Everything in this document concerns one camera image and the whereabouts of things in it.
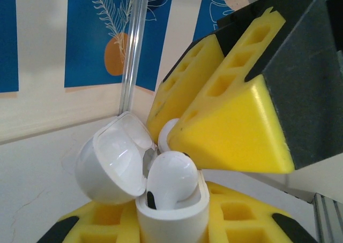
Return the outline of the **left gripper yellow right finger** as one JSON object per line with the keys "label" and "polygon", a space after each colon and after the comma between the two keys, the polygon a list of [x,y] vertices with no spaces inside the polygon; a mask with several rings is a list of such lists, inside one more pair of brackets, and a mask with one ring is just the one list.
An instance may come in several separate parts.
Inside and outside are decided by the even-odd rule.
{"label": "left gripper yellow right finger", "polygon": [[209,220],[205,242],[317,242],[287,212],[208,181]]}

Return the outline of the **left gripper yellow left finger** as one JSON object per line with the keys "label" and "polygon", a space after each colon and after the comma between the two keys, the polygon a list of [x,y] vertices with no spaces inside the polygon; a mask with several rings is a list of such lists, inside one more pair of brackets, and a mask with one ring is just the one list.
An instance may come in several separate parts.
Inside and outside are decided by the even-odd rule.
{"label": "left gripper yellow left finger", "polygon": [[136,204],[91,201],[62,216],[38,242],[141,242]]}

